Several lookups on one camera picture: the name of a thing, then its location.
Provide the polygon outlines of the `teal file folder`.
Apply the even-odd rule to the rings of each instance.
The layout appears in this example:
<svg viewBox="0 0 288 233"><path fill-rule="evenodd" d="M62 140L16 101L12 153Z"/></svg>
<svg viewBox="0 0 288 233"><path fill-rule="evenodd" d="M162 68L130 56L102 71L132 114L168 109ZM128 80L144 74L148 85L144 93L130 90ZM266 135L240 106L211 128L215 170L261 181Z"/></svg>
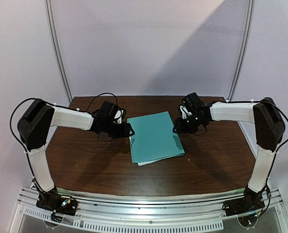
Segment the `teal file folder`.
<svg viewBox="0 0 288 233"><path fill-rule="evenodd" d="M133 163L163 160L185 154L181 141L173 133L173 122L168 112L128 118L135 131L130 149Z"/></svg>

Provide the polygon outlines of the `white printed paper sheet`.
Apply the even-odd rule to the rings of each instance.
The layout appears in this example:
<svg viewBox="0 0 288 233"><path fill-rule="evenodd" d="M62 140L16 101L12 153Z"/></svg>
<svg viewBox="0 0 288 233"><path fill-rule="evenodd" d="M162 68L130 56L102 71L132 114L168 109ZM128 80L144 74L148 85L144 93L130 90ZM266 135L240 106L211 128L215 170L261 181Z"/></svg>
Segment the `white printed paper sheet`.
<svg viewBox="0 0 288 233"><path fill-rule="evenodd" d="M146 161L146 162L139 162L139 163L137 163L137 165L138 165L138 166L144 166L144 165L148 165L148 164L155 163L155 162L157 162L157 160Z"/></svg>

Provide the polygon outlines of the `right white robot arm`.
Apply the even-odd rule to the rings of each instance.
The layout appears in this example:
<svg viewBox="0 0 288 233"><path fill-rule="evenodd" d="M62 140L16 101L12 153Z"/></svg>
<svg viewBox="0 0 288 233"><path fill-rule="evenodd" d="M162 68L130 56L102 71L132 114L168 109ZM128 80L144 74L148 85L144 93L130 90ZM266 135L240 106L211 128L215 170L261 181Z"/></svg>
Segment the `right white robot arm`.
<svg viewBox="0 0 288 233"><path fill-rule="evenodd" d="M267 184L286 126L272 98L250 101L213 101L204 103L196 93L182 99L175 119L174 133L196 134L213 121L251 123L255 127L257 156L247 190L259 193Z"/></svg>

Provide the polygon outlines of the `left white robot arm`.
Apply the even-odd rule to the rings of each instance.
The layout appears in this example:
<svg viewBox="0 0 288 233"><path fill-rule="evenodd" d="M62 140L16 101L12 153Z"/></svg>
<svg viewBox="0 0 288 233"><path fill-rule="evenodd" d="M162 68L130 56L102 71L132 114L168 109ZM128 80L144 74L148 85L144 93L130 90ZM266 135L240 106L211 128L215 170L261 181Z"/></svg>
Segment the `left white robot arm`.
<svg viewBox="0 0 288 233"><path fill-rule="evenodd" d="M17 124L19 142L26 150L29 166L36 186L42 196L42 203L51 211L61 206L61 200L52 191L55 188L46 156L46 143L50 127L66 127L106 133L109 138L127 138L135 134L130 123L124 121L126 110L116 103L104 101L93 112L75 110L54 105L42 99L32 99Z"/></svg>

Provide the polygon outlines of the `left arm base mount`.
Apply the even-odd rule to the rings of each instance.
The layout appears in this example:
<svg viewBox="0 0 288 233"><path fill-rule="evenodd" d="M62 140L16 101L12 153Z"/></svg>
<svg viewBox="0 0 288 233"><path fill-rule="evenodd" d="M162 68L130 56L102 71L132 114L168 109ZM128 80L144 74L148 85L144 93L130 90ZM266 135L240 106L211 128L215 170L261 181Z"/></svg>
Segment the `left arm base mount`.
<svg viewBox="0 0 288 233"><path fill-rule="evenodd" d="M72 196L63 196L58 194L56 188L48 192L39 192L36 207L51 211L50 220L61 223L63 216L75 216L78 201Z"/></svg>

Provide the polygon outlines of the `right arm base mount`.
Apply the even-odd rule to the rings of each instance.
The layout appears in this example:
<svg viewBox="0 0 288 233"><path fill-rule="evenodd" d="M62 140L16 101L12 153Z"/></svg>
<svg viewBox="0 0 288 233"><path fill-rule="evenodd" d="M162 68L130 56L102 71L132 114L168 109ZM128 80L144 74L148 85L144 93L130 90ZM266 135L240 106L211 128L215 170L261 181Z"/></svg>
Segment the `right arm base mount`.
<svg viewBox="0 0 288 233"><path fill-rule="evenodd" d="M265 205L262 197L264 191L266 191L266 195L268 198L267 205ZM225 211L227 216L239 215L260 210L260 212L256 214L256 217L260 217L267 211L270 205L271 197L271 190L268 186L265 186L259 192L254 192L250 188L245 187L243 197L239 199L224 201L222 205L222 210Z"/></svg>

